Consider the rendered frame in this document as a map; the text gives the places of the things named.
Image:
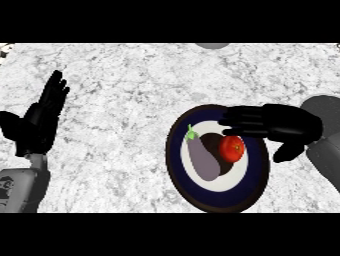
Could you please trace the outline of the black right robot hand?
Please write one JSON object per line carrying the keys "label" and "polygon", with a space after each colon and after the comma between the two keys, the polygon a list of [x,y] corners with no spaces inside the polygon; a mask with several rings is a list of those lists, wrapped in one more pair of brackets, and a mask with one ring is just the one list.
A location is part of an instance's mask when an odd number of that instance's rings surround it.
{"label": "black right robot hand", "polygon": [[299,107],[282,104],[234,106],[219,120],[225,135],[268,138],[280,142],[274,162],[294,160],[305,146],[318,141],[324,133],[321,118]]}

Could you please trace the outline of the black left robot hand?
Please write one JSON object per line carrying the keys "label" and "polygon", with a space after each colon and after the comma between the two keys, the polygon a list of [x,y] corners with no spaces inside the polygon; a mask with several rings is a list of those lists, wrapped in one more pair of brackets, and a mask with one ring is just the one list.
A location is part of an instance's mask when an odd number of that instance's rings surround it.
{"label": "black left robot hand", "polygon": [[3,137],[15,142],[17,157],[46,154],[52,149],[68,92],[62,72],[55,70],[40,99],[30,105],[26,115],[20,117],[8,111],[0,111],[0,129]]}

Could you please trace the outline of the dark grey pan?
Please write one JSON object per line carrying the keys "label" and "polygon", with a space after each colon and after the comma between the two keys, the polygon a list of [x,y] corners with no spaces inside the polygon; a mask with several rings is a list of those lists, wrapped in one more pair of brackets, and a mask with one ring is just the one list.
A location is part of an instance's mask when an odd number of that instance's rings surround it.
{"label": "dark grey pan", "polygon": [[302,109],[316,115],[324,124],[324,137],[340,132],[340,98],[319,95],[311,97],[300,106]]}

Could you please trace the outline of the red tomato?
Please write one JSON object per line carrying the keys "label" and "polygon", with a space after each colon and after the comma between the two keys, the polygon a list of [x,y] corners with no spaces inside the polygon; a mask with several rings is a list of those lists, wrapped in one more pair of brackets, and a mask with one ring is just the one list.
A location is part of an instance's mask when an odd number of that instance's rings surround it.
{"label": "red tomato", "polygon": [[238,136],[225,136],[220,140],[219,152],[226,162],[235,163],[246,151],[246,144]]}

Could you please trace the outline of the dark blue white plate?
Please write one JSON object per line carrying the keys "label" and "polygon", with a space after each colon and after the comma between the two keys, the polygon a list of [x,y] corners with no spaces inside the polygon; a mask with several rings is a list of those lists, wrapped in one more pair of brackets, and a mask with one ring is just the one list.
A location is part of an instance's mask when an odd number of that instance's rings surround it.
{"label": "dark blue white plate", "polygon": [[223,162],[215,180],[206,181],[194,168],[189,157],[188,128],[204,137],[209,149],[219,145],[225,127],[217,121],[226,107],[201,105],[178,118],[169,131],[166,165],[175,187],[186,201],[203,211],[213,213],[243,212],[260,198],[269,178],[269,153],[262,138],[243,137],[244,154],[234,164]]}

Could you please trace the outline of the purple eggplant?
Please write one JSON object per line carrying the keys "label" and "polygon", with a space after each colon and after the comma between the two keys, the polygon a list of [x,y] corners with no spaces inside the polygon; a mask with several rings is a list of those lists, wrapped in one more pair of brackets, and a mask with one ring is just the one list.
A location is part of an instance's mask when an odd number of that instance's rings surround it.
{"label": "purple eggplant", "polygon": [[188,153],[194,170],[204,181],[213,181],[220,174],[220,165],[215,156],[204,147],[200,135],[195,132],[192,125],[188,125],[185,141],[188,144]]}

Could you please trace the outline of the grey round object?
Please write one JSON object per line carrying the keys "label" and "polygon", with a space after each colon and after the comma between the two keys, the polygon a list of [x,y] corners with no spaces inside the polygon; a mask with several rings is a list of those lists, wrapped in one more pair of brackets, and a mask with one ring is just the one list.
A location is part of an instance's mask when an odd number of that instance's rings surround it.
{"label": "grey round object", "polygon": [[229,43],[195,43],[204,49],[217,50],[225,48]]}

